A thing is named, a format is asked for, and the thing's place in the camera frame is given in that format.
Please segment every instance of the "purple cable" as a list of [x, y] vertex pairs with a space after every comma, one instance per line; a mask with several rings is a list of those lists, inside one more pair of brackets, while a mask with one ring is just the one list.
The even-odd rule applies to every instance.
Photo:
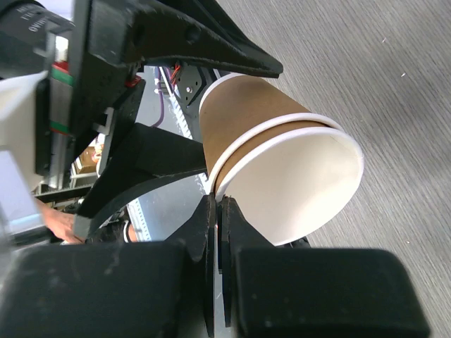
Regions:
[[161, 72], [159, 67], [156, 67], [156, 78], [158, 80], [156, 88], [158, 90], [158, 95], [160, 96], [160, 118], [151, 127], [158, 127], [164, 119], [164, 98], [163, 91], [161, 90]]

